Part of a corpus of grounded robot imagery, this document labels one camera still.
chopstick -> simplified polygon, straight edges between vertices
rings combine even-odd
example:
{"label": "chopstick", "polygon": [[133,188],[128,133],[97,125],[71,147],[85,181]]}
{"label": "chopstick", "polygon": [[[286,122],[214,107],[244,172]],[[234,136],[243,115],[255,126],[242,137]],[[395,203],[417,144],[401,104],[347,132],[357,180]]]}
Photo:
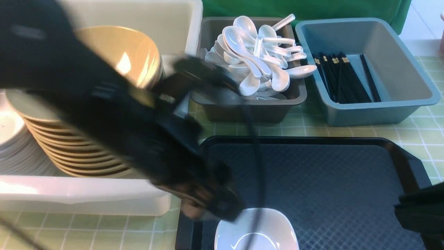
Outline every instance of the chopstick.
{"label": "chopstick", "polygon": [[331,97],[330,89],[327,86],[327,82],[325,81],[325,76],[324,76],[324,72],[322,70],[321,62],[319,61],[318,58],[316,58],[316,56],[314,54],[313,54],[313,59],[314,59],[314,62],[316,63],[317,71],[321,75],[321,79],[322,79],[322,82],[324,83],[324,87],[327,90],[327,93],[329,94],[329,96]]}
{"label": "chopstick", "polygon": [[350,60],[343,52],[339,55],[319,53],[319,57],[313,54],[313,58],[324,87],[332,101],[340,104],[381,101],[364,55],[360,55],[360,58],[369,81],[373,100],[365,90]]}
{"label": "chopstick", "polygon": [[348,70],[350,80],[352,81],[352,88],[354,92],[359,97],[358,103],[366,103],[366,102],[372,102],[372,99],[370,99],[369,95],[367,94],[367,91],[365,90],[364,86],[362,85],[362,82],[359,80],[358,75],[356,74],[352,64],[350,63],[347,56],[341,52],[339,54],[343,58],[343,62]]}
{"label": "chopstick", "polygon": [[379,96],[378,90],[376,89],[375,81],[373,80],[372,73],[370,72],[369,65],[365,59],[364,54],[359,56],[361,58],[362,65],[364,66],[365,76],[369,81],[370,91],[372,92],[373,99],[375,102],[381,102],[381,97]]}

black tray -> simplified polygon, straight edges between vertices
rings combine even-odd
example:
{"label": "black tray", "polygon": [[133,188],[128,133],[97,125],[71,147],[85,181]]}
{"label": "black tray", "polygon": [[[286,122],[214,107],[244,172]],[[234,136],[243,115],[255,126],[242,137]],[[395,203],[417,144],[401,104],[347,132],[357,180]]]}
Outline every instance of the black tray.
{"label": "black tray", "polygon": [[[301,250],[437,249],[437,241],[402,229],[394,205],[431,186],[422,162],[383,138],[261,137],[267,207],[291,221]],[[248,207],[257,201],[248,137],[211,137],[203,150],[233,168]],[[212,250],[218,222],[181,215],[176,250]]]}

white bowl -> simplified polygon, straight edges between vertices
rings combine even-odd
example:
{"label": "white bowl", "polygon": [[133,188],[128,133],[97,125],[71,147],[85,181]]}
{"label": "white bowl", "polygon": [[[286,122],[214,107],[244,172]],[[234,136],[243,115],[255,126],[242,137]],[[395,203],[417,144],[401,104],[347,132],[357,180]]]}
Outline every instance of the white bowl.
{"label": "white bowl", "polygon": [[[259,229],[251,233],[257,209],[262,209]],[[293,227],[287,217],[270,208],[249,208],[235,223],[220,221],[216,229],[214,250],[244,250],[250,234],[256,234],[250,250],[299,250]]]}

green tiled tablecloth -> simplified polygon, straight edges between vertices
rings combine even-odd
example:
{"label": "green tiled tablecloth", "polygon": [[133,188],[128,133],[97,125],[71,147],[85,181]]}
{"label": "green tiled tablecloth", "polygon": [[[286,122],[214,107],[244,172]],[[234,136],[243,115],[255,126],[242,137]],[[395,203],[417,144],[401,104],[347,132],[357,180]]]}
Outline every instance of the green tiled tablecloth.
{"label": "green tiled tablecloth", "polygon": [[[417,60],[444,93],[444,57]],[[444,98],[435,106],[423,107],[395,125],[328,127],[314,93],[291,110],[277,125],[256,124],[261,136],[384,137],[422,160],[433,184],[444,180]],[[202,139],[212,135],[247,135],[241,124],[212,123],[202,108],[190,104],[190,114],[205,127]],[[174,198],[167,214],[160,217],[82,214],[35,214],[2,212],[0,216],[24,228],[50,250],[174,250],[180,201]],[[7,230],[0,230],[0,247],[28,250]]]}

white ceramic spoon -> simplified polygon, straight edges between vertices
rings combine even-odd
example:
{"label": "white ceramic spoon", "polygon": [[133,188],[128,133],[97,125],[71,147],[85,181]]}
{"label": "white ceramic spoon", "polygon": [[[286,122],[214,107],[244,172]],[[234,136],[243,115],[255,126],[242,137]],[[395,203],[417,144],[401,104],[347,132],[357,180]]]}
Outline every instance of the white ceramic spoon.
{"label": "white ceramic spoon", "polygon": [[285,71],[290,75],[290,78],[302,79],[311,76],[316,70],[317,67],[315,65],[304,65],[292,69],[286,69]]}
{"label": "white ceramic spoon", "polygon": [[245,63],[228,65],[228,70],[237,75],[248,74],[250,72],[250,69]]}
{"label": "white ceramic spoon", "polygon": [[224,65],[224,64],[226,64],[226,62],[224,60],[222,60],[222,58],[218,54],[216,54],[216,52],[213,52],[213,51],[209,51],[205,55],[205,61],[206,62],[214,63],[216,65]]}
{"label": "white ceramic spoon", "polygon": [[237,59],[236,57],[231,56],[229,53],[227,53],[226,51],[223,52],[223,59],[228,63],[228,64],[239,64],[241,63],[241,61],[239,59]]}
{"label": "white ceramic spoon", "polygon": [[266,82],[261,82],[261,84],[259,85],[258,92],[266,91],[269,90],[270,88],[271,88],[271,80],[268,80]]}
{"label": "white ceramic spoon", "polygon": [[307,54],[305,54],[304,52],[299,52],[299,53],[295,53],[295,54],[293,54],[291,56],[284,57],[284,59],[287,62],[303,60],[303,59],[307,59]]}
{"label": "white ceramic spoon", "polygon": [[282,70],[275,64],[268,63],[268,65],[273,72],[273,77],[271,78],[271,88],[277,92],[286,91],[290,85],[290,75],[288,72]]}
{"label": "white ceramic spoon", "polygon": [[288,57],[291,55],[291,52],[286,50],[285,48],[281,48],[278,46],[270,46],[269,44],[264,44],[263,46],[268,52],[275,53],[283,57]]}
{"label": "white ceramic spoon", "polygon": [[252,61],[235,55],[235,53],[227,46],[226,41],[223,38],[222,34],[218,36],[217,42],[222,46],[222,48],[225,50],[225,52],[228,52],[231,56],[235,56],[239,60],[243,61],[245,63],[245,65],[247,66],[247,68],[252,72],[252,74],[254,75],[255,78],[261,78],[262,72],[259,70],[259,68]]}
{"label": "white ceramic spoon", "polygon": [[274,31],[280,30],[281,28],[285,27],[287,24],[293,22],[295,19],[296,17],[294,16],[294,14],[290,14],[286,18],[280,20],[277,24],[273,25],[273,30]]}
{"label": "white ceramic spoon", "polygon": [[221,58],[223,58],[223,53],[225,52],[225,50],[223,49],[223,47],[219,44],[218,41],[214,42],[214,46],[212,47],[212,49],[214,50],[214,52],[216,52],[216,54],[218,54]]}
{"label": "white ceramic spoon", "polygon": [[263,41],[262,37],[256,39],[256,44],[254,45],[254,50],[253,50],[253,55],[255,57],[261,57],[262,41]]}
{"label": "white ceramic spoon", "polygon": [[283,56],[281,56],[281,55],[279,55],[279,54],[274,54],[274,56],[275,56],[277,59],[279,59],[280,61],[282,61],[282,68],[283,68],[283,69],[288,68],[288,62],[285,61],[285,59],[284,59]]}
{"label": "white ceramic spoon", "polygon": [[258,37],[277,38],[276,31],[270,25],[262,25],[258,30]]}
{"label": "white ceramic spoon", "polygon": [[291,53],[304,52],[304,49],[302,48],[302,46],[293,46],[293,47],[286,48],[286,50],[290,51]]}
{"label": "white ceramic spoon", "polygon": [[296,41],[291,38],[264,37],[264,43],[289,44],[291,46],[294,46],[295,42]]}
{"label": "white ceramic spoon", "polygon": [[258,37],[256,26],[254,25],[253,21],[247,16],[237,17],[233,22],[233,26],[245,30],[253,39],[256,39]]}
{"label": "white ceramic spoon", "polygon": [[262,75],[265,77],[271,76],[271,69],[267,64],[265,64],[262,60],[252,55],[245,48],[243,40],[239,35],[240,32],[244,32],[242,29],[237,27],[225,27],[222,31],[224,41],[226,45],[234,52],[238,57],[246,58],[252,61],[262,72]]}
{"label": "white ceramic spoon", "polygon": [[285,60],[282,61],[282,60],[280,60],[280,59],[278,59],[278,58],[276,58],[276,57],[267,56],[267,55],[260,55],[259,58],[260,58],[261,60],[263,60],[263,61],[266,61],[266,62],[269,62],[269,63],[275,64],[275,65],[279,66],[281,69],[284,68],[284,62],[285,62]]}
{"label": "white ceramic spoon", "polygon": [[243,96],[249,97],[258,91],[260,84],[260,80],[250,73],[239,85],[239,90]]}

